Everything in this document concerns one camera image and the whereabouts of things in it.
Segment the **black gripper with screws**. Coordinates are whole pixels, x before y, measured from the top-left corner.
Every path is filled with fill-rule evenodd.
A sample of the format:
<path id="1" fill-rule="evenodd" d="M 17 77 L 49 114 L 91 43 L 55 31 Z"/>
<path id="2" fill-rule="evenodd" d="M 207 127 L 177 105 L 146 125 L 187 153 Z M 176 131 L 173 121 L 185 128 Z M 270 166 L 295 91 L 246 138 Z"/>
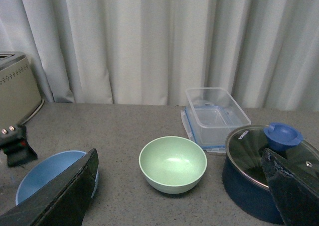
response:
<path id="1" fill-rule="evenodd" d="M 0 130 L 0 149 L 7 166 L 38 159 L 27 141 L 26 126 Z M 2 226 L 80 226 L 95 191 L 99 158 L 91 149 L 40 190 L 0 217 Z"/>

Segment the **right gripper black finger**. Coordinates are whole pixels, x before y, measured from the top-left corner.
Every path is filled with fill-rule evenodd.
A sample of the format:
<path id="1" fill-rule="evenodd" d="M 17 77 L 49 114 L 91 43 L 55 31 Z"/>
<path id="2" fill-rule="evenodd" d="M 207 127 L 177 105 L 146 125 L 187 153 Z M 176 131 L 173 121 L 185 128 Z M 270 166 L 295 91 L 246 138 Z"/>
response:
<path id="1" fill-rule="evenodd" d="M 286 226 L 319 224 L 319 179 L 269 148 L 261 165 L 272 198 Z"/>

